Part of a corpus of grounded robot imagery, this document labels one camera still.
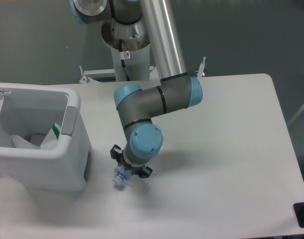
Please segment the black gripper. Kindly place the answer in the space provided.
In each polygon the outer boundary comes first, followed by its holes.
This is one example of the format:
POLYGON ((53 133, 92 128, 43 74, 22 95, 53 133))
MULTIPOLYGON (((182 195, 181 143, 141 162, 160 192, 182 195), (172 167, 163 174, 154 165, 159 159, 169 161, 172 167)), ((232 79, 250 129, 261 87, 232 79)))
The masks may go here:
POLYGON ((139 178, 149 178, 152 174, 152 169, 148 166, 134 167, 126 162, 125 155, 118 145, 114 145, 110 150, 110 156, 116 160, 118 167, 123 166, 126 170, 131 171, 132 174, 137 175, 139 178))

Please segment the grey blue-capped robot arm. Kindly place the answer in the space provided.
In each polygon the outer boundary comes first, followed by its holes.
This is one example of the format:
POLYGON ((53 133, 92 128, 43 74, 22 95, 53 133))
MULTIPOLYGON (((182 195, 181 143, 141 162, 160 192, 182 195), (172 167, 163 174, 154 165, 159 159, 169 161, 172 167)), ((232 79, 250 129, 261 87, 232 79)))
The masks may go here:
POLYGON ((170 2, 72 0, 70 6, 82 24, 103 22, 102 38, 116 53, 116 78, 125 81, 114 92, 127 144, 110 151, 118 164, 113 180, 148 178, 152 169, 147 163, 163 143, 152 118, 195 106, 203 98, 199 80, 185 67, 170 2))

